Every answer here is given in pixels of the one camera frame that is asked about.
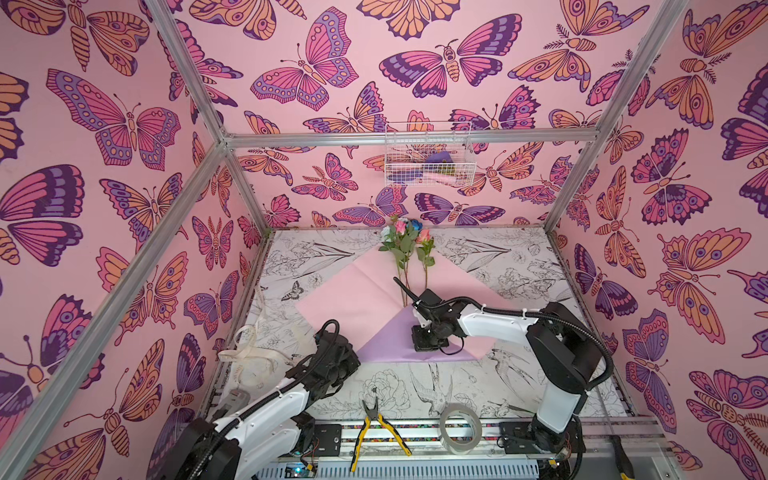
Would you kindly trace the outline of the purple pink wrapping paper sheet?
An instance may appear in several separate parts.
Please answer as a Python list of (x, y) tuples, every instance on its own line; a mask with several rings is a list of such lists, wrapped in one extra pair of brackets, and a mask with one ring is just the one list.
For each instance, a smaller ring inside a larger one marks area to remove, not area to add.
[[(451, 260), (436, 253), (436, 264), (424, 272), (417, 261), (409, 262), (410, 286), (419, 294), (429, 287), (442, 299), (468, 296), (493, 308), (511, 309), (513, 304)], [(483, 358), (494, 346), (489, 337), (470, 337), (462, 351), (460, 340), (451, 339), (450, 355), (439, 351), (417, 352), (411, 327), (418, 321), (403, 305), (394, 256), (374, 247), (350, 265), (325, 280), (296, 304), (297, 310), (315, 329), (327, 320), (340, 324), (340, 333), (354, 347), (363, 363), (458, 362)]]

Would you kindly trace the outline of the pink orange fake rose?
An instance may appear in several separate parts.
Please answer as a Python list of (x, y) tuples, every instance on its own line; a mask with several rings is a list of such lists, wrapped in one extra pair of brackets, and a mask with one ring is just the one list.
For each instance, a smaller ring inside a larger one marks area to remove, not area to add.
[(435, 258), (433, 256), (435, 242), (429, 229), (423, 227), (420, 230), (416, 239), (416, 244), (417, 257), (421, 262), (424, 273), (424, 288), (427, 289), (429, 283), (429, 269), (435, 265)]

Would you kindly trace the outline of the small pink fake rose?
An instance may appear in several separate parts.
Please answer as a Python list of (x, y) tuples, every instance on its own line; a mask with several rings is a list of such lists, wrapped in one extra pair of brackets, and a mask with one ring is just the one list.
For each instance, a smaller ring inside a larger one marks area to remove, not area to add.
[(392, 250), (392, 253), (395, 256), (395, 259), (399, 260), (401, 264), (401, 268), (403, 269), (403, 275), (400, 280), (406, 287), (408, 287), (409, 286), (408, 266), (409, 266), (409, 260), (412, 253), (407, 254), (406, 252), (403, 251), (403, 248), (401, 247), (401, 241), (405, 233), (406, 222), (408, 221), (408, 219), (394, 217), (393, 220), (396, 222), (395, 227), (396, 227), (396, 233), (397, 233), (398, 239), (396, 240), (396, 246)]

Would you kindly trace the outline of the white fake rose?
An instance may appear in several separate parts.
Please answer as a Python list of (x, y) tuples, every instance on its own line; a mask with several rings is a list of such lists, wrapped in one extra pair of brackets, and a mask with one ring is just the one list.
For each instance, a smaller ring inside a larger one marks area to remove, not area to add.
[[(396, 240), (398, 239), (397, 233), (396, 233), (396, 222), (393, 224), (384, 226), (380, 232), (380, 241), (381, 241), (381, 251), (390, 251), (392, 248), (396, 246)], [(401, 264), (398, 259), (395, 259), (396, 269), (397, 269), (397, 277), (399, 279), (402, 278), (403, 275), (403, 269), (401, 268)]]

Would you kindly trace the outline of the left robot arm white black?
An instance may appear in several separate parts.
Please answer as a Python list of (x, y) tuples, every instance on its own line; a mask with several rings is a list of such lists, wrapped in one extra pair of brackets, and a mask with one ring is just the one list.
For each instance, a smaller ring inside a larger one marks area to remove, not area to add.
[(284, 455), (312, 449), (307, 409), (338, 392), (360, 366), (337, 320), (314, 335), (316, 352), (290, 369), (274, 390), (211, 422), (192, 421), (161, 464), (157, 479), (249, 479)]

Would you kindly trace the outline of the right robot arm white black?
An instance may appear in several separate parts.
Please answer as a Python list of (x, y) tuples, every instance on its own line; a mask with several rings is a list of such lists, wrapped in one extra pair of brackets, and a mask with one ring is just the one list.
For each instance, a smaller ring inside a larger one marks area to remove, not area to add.
[(579, 419), (589, 393), (614, 372), (612, 353), (586, 325), (558, 302), (539, 310), (491, 308), (470, 297), (443, 300), (427, 289), (417, 295), (393, 281), (412, 301), (418, 324), (412, 328), (417, 351), (446, 347), (451, 337), (487, 337), (531, 348), (548, 384), (524, 436), (517, 440), (540, 453), (558, 454), (569, 425)]

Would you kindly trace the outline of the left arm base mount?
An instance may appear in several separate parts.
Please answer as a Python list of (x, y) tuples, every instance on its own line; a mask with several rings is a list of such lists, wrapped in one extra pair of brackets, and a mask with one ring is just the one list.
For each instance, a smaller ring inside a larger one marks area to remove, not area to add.
[(338, 457), (342, 441), (341, 424), (307, 424), (300, 435), (292, 455), (295, 457)]

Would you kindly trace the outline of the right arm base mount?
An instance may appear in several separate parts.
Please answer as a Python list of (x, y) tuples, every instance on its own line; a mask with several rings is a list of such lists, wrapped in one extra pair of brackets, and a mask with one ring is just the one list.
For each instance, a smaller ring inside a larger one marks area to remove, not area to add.
[(532, 419), (501, 422), (499, 432), (497, 446), (506, 454), (564, 458), (569, 454), (586, 452), (582, 428), (575, 420), (571, 420), (561, 433), (553, 433)]

